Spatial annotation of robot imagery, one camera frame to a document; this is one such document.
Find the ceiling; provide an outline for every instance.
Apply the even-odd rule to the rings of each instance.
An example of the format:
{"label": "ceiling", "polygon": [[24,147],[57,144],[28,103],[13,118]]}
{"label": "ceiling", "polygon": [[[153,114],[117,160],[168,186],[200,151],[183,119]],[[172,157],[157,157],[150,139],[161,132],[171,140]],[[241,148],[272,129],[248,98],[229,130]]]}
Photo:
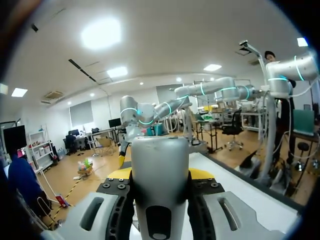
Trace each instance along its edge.
{"label": "ceiling", "polygon": [[[85,48],[81,33],[104,18],[119,21],[121,41],[104,49]],[[30,28],[34,23],[38,31]],[[23,106],[39,104],[51,91],[64,97],[59,108],[125,90],[137,90],[202,78],[237,76],[252,70],[250,54],[241,56],[239,42],[278,59],[300,54],[301,37],[269,0],[50,0],[30,19],[5,78],[9,93],[1,96],[3,115],[14,116]],[[68,60],[72,59],[97,82]],[[208,74],[203,68],[219,64]],[[128,75],[109,78],[106,70],[126,66]],[[14,88],[28,89],[22,98]]]}

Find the computer monitor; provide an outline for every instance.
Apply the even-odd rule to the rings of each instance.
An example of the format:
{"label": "computer monitor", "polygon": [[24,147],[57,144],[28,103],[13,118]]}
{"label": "computer monitor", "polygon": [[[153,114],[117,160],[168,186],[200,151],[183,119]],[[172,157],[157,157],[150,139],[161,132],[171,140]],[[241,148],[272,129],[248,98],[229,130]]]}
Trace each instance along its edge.
{"label": "computer monitor", "polygon": [[71,132],[71,134],[72,134],[72,135],[75,135],[75,136],[80,135],[80,133],[79,133],[79,130],[78,130],[78,129],[71,130],[70,132]]}
{"label": "computer monitor", "polygon": [[115,128],[117,126],[121,126],[121,119],[120,118],[115,118],[109,120],[109,127],[110,128]]}

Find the person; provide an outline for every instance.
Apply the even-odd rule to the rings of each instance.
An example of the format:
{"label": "person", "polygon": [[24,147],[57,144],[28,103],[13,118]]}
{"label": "person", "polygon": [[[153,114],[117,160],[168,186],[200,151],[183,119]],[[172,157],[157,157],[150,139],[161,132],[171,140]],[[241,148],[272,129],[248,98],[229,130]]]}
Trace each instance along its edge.
{"label": "person", "polygon": [[8,186],[10,191],[17,190],[22,195],[26,204],[39,216],[44,217],[51,211],[51,201],[47,199],[46,193],[40,188],[36,174],[25,158],[18,158],[17,151],[9,151],[12,163],[8,170]]}
{"label": "person", "polygon": [[[269,62],[275,62],[276,61],[276,55],[272,51],[265,51],[264,58]],[[293,80],[288,79],[288,81],[291,83],[292,87],[296,87],[296,82]],[[292,97],[289,99],[286,98],[276,98],[276,103],[281,104],[281,112],[280,115],[277,114],[276,116],[276,133],[275,133],[275,140],[274,140],[274,149],[277,148],[277,151],[273,154],[273,163],[276,164],[280,159],[280,150],[281,150],[281,138],[284,134],[284,132],[289,131],[289,125],[290,125],[290,114],[291,114],[291,129],[294,128],[294,109],[295,104]],[[296,138],[292,135],[290,136],[289,140],[289,151],[288,151],[288,157],[286,160],[286,163],[288,165],[291,165],[293,163],[294,154],[295,154],[295,147],[296,147]]]}

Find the blue jacket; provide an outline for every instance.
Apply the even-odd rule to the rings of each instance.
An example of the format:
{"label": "blue jacket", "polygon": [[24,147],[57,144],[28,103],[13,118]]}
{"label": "blue jacket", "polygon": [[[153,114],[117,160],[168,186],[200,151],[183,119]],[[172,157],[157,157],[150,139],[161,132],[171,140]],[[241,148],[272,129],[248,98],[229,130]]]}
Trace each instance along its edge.
{"label": "blue jacket", "polygon": [[24,158],[14,155],[8,171],[9,188],[19,190],[25,202],[30,205],[42,193],[36,174]]}

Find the shelf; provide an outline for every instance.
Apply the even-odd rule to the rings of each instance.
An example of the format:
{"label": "shelf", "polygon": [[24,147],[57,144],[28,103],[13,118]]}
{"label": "shelf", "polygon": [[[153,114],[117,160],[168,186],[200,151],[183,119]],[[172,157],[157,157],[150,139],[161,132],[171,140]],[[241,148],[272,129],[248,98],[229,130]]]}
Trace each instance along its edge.
{"label": "shelf", "polygon": [[41,146],[43,146],[43,145],[47,145],[47,144],[49,144],[50,143],[50,141],[45,141],[44,143],[41,143],[41,144],[39,144],[39,145],[37,145],[37,146],[33,146],[33,147],[31,147],[32,149],[36,149],[36,148],[39,148],[39,147],[41,147]]}
{"label": "shelf", "polygon": [[50,167],[53,164],[53,162],[50,160],[50,162],[48,162],[47,164],[44,164],[43,166],[40,166],[40,168],[42,168],[42,170],[44,171],[46,168]]}
{"label": "shelf", "polygon": [[251,131],[257,131],[257,132],[259,131],[259,128],[255,126],[243,126],[243,128]]}
{"label": "shelf", "polygon": [[48,153],[46,153],[46,154],[44,154],[44,155],[40,156],[40,157],[39,157],[39,158],[37,158],[36,160],[38,161],[38,160],[42,159],[43,157],[48,156],[49,154],[52,154],[52,151],[50,151],[50,152],[48,152]]}
{"label": "shelf", "polygon": [[44,131],[45,131],[45,130],[41,130],[41,131],[29,133],[29,135],[32,136],[32,135],[36,135],[36,134],[41,134],[41,133],[43,133]]}

